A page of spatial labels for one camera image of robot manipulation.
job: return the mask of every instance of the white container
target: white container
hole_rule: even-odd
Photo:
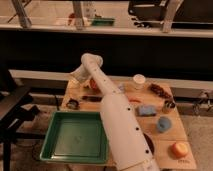
[[[83,15],[88,19],[95,18],[95,9],[92,1],[83,1]]]
[[[146,78],[141,74],[136,74],[133,76],[133,86],[135,89],[142,89],[144,83],[146,82]]]

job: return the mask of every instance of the red object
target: red object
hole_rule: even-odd
[[[99,88],[93,78],[90,79],[89,85],[92,90],[95,90],[95,91],[99,90]]]
[[[141,101],[140,101],[140,100],[138,100],[138,99],[129,98],[128,100],[129,100],[129,102],[137,102],[137,103],[141,103]]]
[[[189,152],[187,145],[183,142],[174,143],[171,146],[171,151],[177,158],[185,157]]]
[[[74,13],[71,13],[69,16],[68,16],[68,25],[71,24],[72,20],[75,18],[75,14]]]

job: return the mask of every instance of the paper cup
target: paper cup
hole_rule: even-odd
[[[135,89],[140,90],[142,89],[144,83],[146,81],[146,78],[141,74],[136,74],[133,77],[133,86]]]

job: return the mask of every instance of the toy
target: toy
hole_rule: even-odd
[[[172,122],[169,118],[167,117],[160,117],[158,122],[157,122],[157,130],[160,133],[166,132],[168,129],[170,129],[172,126]]]
[[[177,158],[185,157],[189,150],[185,143],[176,142],[171,146],[171,151]]]
[[[157,94],[159,97],[165,98],[165,99],[172,99],[172,96],[167,93],[161,86],[157,84],[151,84],[149,86],[149,89]]]
[[[129,102],[141,103],[141,101],[137,98],[128,97]]]
[[[155,116],[157,113],[153,105],[138,106],[137,111],[139,116]]]
[[[79,102],[75,99],[70,98],[66,106],[70,109],[77,110],[79,109]]]
[[[94,91],[99,91],[99,88],[93,78],[89,80],[90,88]]]

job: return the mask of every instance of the blue sponge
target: blue sponge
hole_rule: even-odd
[[[139,116],[155,116],[156,113],[155,106],[147,105],[138,107]]]

